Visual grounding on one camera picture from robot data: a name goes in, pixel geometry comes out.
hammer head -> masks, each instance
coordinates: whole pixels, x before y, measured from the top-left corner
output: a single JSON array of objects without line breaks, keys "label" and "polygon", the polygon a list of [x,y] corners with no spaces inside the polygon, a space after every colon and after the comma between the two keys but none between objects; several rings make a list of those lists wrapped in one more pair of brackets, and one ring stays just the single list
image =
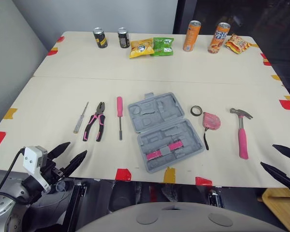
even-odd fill
[{"label": "hammer head", "polygon": [[251,116],[249,113],[245,112],[244,110],[235,110],[234,108],[231,108],[230,113],[237,114],[238,116],[245,116],[248,119],[253,118],[253,116]]}]

gray tool case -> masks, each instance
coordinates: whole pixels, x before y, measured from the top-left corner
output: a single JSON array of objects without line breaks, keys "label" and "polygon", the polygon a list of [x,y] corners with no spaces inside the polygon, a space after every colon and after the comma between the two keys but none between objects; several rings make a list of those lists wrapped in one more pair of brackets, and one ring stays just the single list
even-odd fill
[{"label": "gray tool case", "polygon": [[[173,93],[154,96],[128,106],[138,144],[149,173],[154,173],[204,151],[204,145]],[[177,149],[170,149],[175,143]],[[159,156],[148,160],[152,153]]]}]

wall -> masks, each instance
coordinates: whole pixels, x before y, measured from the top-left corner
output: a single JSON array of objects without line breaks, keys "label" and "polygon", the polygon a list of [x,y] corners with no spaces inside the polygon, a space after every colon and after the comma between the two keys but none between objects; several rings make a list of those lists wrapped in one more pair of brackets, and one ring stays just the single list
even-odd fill
[{"label": "wall", "polygon": [[177,0],[13,0],[45,47],[65,31],[172,34]]},{"label": "wall", "polygon": [[0,0],[0,121],[46,52],[12,0]]}]

small screwdriver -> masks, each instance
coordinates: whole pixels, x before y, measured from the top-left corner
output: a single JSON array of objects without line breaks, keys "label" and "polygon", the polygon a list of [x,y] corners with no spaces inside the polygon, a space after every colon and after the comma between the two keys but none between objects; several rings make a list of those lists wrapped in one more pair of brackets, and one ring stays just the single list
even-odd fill
[{"label": "small screwdriver", "polygon": [[76,124],[76,126],[75,126],[75,129],[74,129],[74,131],[73,131],[74,134],[77,134],[78,131],[79,131],[79,128],[81,127],[81,124],[82,124],[82,121],[83,121],[84,114],[85,114],[85,111],[86,111],[86,109],[87,109],[88,103],[89,103],[89,102],[87,101],[87,104],[86,104],[86,106],[85,106],[85,109],[84,109],[83,113],[80,115],[80,117],[79,117],[79,119],[78,119],[78,121],[77,121],[77,124]]},{"label": "small screwdriver", "polygon": [[122,130],[121,130],[122,97],[117,97],[117,117],[119,117],[119,140],[122,140]]}]

green chip bag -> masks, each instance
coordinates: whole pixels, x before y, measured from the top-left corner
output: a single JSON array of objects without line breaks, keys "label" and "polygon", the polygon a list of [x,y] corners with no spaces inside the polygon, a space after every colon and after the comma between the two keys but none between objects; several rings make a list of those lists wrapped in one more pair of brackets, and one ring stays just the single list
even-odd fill
[{"label": "green chip bag", "polygon": [[150,54],[152,57],[155,56],[171,56],[173,50],[171,48],[174,38],[162,38],[154,37],[154,54]]}]

